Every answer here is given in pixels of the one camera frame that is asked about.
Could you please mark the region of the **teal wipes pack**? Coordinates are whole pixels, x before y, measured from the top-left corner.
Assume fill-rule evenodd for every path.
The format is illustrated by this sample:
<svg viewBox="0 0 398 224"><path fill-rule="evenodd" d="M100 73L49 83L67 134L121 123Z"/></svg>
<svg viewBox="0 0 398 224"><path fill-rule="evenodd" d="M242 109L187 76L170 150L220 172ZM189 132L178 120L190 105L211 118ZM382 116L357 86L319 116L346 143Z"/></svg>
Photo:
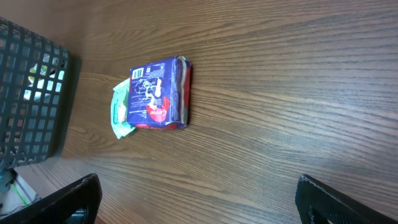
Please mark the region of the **teal wipes pack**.
<svg viewBox="0 0 398 224"><path fill-rule="evenodd" d="M127 103L129 96L129 81L127 78L113 88L111 102L111 127L118 139L127 136L135 130L135 127L127 122Z"/></svg>

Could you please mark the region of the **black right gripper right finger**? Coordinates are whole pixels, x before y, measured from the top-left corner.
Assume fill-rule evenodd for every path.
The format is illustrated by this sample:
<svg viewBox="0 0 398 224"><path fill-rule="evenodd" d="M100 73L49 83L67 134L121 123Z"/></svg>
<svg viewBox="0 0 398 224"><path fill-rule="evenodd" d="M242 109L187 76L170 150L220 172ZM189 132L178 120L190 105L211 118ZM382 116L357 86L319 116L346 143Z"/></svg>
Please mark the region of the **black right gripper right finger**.
<svg viewBox="0 0 398 224"><path fill-rule="evenodd" d="M297 183L295 204L306 224L397 224L392 219L327 184L302 174Z"/></svg>

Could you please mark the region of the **grey plastic basket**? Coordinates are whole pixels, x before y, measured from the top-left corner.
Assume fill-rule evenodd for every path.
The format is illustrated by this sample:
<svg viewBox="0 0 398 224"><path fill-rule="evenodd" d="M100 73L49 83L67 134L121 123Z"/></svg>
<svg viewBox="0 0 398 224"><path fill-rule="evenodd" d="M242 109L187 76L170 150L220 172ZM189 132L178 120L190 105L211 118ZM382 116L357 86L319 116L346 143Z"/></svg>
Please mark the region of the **grey plastic basket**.
<svg viewBox="0 0 398 224"><path fill-rule="evenodd" d="M72 75L69 51L35 32L1 19L1 168L46 160L59 145ZM29 69L35 64L64 71L62 90L50 98L24 100ZM39 69L33 74L40 77Z"/></svg>

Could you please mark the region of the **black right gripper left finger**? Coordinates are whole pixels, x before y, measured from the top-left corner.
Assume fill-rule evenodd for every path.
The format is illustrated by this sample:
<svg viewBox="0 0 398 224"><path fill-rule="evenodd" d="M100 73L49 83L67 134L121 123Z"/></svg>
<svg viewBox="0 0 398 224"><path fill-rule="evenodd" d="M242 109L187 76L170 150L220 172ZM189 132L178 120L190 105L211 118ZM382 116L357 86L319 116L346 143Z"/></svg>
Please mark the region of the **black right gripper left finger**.
<svg viewBox="0 0 398 224"><path fill-rule="evenodd" d="M1 219L9 224L94 223L102 199L97 174L91 173Z"/></svg>

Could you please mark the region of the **purple pad package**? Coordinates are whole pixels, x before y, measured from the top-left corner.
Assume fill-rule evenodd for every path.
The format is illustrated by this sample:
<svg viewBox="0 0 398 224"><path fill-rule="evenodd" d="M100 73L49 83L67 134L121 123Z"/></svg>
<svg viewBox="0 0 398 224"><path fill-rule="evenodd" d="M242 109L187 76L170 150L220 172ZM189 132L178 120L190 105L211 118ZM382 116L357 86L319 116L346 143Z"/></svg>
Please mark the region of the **purple pad package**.
<svg viewBox="0 0 398 224"><path fill-rule="evenodd" d="M180 55L131 68L126 121L135 128L185 128L191 73Z"/></svg>

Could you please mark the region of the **green yellow snack pack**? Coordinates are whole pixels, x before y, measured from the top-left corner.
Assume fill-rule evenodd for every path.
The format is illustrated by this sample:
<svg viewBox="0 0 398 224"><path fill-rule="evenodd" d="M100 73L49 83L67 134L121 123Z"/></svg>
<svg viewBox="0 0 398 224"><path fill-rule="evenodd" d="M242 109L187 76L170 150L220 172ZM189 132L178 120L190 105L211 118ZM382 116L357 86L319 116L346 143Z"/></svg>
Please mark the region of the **green yellow snack pack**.
<svg viewBox="0 0 398 224"><path fill-rule="evenodd" d="M34 79L33 74L36 74L38 69L39 69L39 75L41 75L41 76L46 76L48 73L49 73L50 78L55 78L57 76L57 71L55 68L52 68L52 67L48 68L48 66L46 66L46 65L42 65L39 68L38 64L36 63L33 67L31 67L29 69L29 73L30 73L29 78L30 79Z"/></svg>

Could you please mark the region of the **white tube gold cap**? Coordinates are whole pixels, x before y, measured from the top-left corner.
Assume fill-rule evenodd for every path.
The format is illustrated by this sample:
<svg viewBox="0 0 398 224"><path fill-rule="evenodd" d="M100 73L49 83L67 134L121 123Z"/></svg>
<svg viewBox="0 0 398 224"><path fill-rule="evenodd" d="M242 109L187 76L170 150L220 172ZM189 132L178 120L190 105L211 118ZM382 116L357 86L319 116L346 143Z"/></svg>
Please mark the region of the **white tube gold cap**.
<svg viewBox="0 0 398 224"><path fill-rule="evenodd" d="M27 82L28 89L24 90L23 99L40 101L42 98L50 98L52 95L51 91L60 93L63 87L61 81L63 81L64 74L64 71L57 72L56 70L52 70L47 79L45 79L45 72L40 71L40 77L37 79L37 83L35 83L35 77L29 76Z"/></svg>

